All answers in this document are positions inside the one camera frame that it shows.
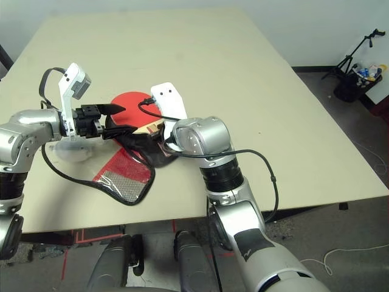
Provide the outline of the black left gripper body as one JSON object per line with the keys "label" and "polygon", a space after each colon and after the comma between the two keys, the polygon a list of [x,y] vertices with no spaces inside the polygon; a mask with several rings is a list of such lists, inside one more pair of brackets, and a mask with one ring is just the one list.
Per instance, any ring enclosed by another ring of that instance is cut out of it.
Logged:
{"label": "black left gripper body", "polygon": [[103,134],[100,123],[102,105],[82,105],[74,109],[74,124],[76,133],[86,139],[99,137]]}

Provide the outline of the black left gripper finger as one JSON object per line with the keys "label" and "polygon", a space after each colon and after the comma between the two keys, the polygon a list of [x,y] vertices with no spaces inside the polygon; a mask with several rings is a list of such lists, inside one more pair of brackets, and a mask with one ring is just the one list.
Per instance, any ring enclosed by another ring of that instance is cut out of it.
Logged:
{"label": "black left gripper finger", "polygon": [[102,139],[114,139],[117,136],[123,136],[125,134],[132,134],[137,130],[137,127],[130,125],[120,125],[111,128],[105,128],[102,132]]}
{"label": "black left gripper finger", "polygon": [[118,113],[121,113],[122,111],[125,111],[126,108],[122,107],[120,105],[114,104],[114,103],[106,103],[106,104],[98,104],[97,108],[101,115],[104,116],[111,116]]}

